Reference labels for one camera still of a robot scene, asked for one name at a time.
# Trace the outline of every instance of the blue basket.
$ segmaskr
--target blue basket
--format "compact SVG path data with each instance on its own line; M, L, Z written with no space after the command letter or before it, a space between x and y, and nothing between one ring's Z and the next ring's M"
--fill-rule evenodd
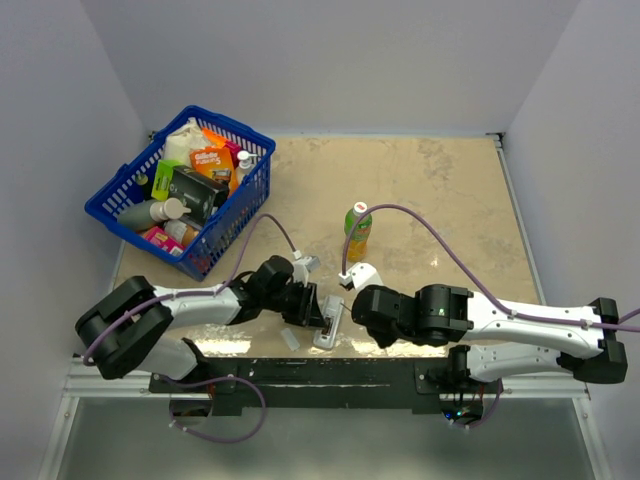
M167 135L184 125L189 117L195 117L201 127L207 127L257 154L258 161L238 189L178 257L118 224L116 217L129 206L144 200L141 188L134 181L135 176L142 172L153 181ZM271 154L275 148L276 142L246 125L192 105L157 132L153 142L135 160L120 167L109 183L89 199L84 209L120 238L201 281L269 197Z

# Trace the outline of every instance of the brown bottle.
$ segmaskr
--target brown bottle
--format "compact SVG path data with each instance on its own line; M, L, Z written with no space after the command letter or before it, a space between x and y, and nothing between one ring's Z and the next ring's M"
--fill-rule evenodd
M169 220L164 224L164 231L167 232L171 238L180 242L183 247L188 246L200 233L198 230L190 225L187 225L180 220Z

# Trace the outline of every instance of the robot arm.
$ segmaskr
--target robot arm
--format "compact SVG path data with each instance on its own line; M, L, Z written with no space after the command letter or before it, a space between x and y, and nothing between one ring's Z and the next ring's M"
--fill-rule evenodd
M316 284L308 281L318 265L316 257L300 257L292 264L273 256L246 281L240 275L218 294L220 285L185 291L132 277L85 313L76 323L76 332L89 347L126 311L168 297L104 337L93 359L105 379L122 378L135 369L176 380L206 379L209 363L195 344L163 334L201 324L236 325L255 319L265 309L280 313L286 323L325 330L329 325L318 306Z
M358 291L353 321L366 327L381 348L398 339L431 346L477 340L513 342L452 348L448 368L434 372L432 378L449 387L544 371L568 372L590 383L624 381L624 345L611 330L522 320L497 310L482 293L464 288L430 285L410 297L382 286L379 274L368 264L355 264L346 275L340 275L340 281ZM618 321L615 301L606 298L568 309L501 303L512 312L586 321L589 325Z

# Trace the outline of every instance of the beige table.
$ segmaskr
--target beige table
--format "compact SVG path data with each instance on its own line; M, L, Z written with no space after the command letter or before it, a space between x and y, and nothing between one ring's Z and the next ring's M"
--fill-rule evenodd
M398 203L423 215L471 270L499 298L537 301L534 282L494 143L484 138L276 138L271 196L261 212L275 215L303 254L317 255L312 274L324 296L354 294L338 285L344 215L356 201ZM220 283L231 271L244 240L234 242L203 283L198 283L131 245L124 249L116 283L144 275L155 285L185 288ZM263 220L240 271L253 270L273 254L290 258L277 228ZM398 211L374 213L366 261L390 288L412 295L432 283L474 289L462 271L417 221ZM381 350L364 328L343 314L336 347L313 347L311 330L290 327L301 348L292 352L280 331L287 325L264 312L235 327L206 325L173 330L207 356L248 357L433 357L445 348L397 342Z

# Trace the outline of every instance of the white bottle cap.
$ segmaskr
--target white bottle cap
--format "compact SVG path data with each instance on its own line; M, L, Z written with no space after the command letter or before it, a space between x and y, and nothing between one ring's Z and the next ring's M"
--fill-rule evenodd
M165 220L177 220L190 211L191 209L182 205L182 202L177 198L169 198L164 202L156 202L151 205L149 213L154 221L164 222Z
M356 202L353 206L353 213L355 213L358 217L367 211L367 204L364 202Z
M258 154L257 153L249 153L246 150L240 150L237 155L236 158L238 159L239 162L243 162L245 160L249 160L251 157L257 157Z
M238 168L241 170L251 170L251 167L253 167L253 162L250 158L240 160L240 163L238 163Z

